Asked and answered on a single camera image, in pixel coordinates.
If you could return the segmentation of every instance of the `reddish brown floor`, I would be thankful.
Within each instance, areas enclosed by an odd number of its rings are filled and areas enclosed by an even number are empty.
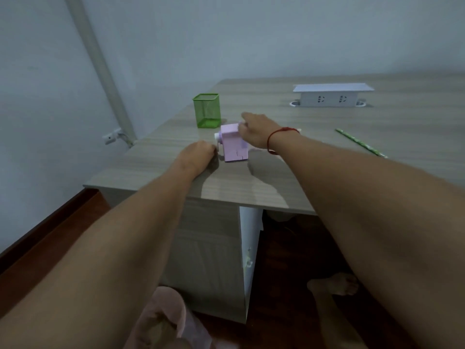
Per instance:
[[[0,276],[0,317],[23,298],[96,219],[109,210],[97,194]],[[247,324],[197,314],[210,334],[241,348],[324,348],[311,278],[350,271],[317,217],[276,223],[264,217]],[[336,303],[369,348],[417,348],[362,287]]]

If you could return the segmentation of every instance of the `pencil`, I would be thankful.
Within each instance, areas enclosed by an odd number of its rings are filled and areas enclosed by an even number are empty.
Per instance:
[[[344,132],[342,131],[340,128],[336,128],[335,129],[337,132],[339,132],[340,134],[346,136],[348,139],[354,141],[355,143],[357,143],[359,146],[362,146],[364,147],[365,149],[369,150],[370,152],[372,152],[373,154],[376,154],[378,157],[382,157],[382,158],[386,158],[387,159],[387,156],[382,154],[380,151],[374,149],[372,146],[369,146],[368,144],[362,142],[361,140],[358,140],[356,139],[355,137],[351,136],[350,134],[348,134],[347,132]]]

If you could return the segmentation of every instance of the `foot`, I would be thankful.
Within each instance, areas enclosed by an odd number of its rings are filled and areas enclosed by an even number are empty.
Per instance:
[[[357,293],[357,278],[352,274],[336,273],[325,279],[308,281],[307,288],[312,293],[329,292],[334,295],[354,295]]]

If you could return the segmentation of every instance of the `brown wooden baseboard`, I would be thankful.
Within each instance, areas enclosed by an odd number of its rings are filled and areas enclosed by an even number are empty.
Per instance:
[[[64,205],[58,208],[34,228],[24,234],[13,245],[0,254],[0,274],[12,266],[26,252],[32,249],[39,241],[46,237],[53,229],[64,222],[77,211],[84,203],[98,193],[95,188],[85,188]]]

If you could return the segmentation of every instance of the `green pen holder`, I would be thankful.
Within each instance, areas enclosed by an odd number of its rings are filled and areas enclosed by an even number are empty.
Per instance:
[[[201,93],[192,100],[198,128],[217,128],[221,125],[218,93]]]

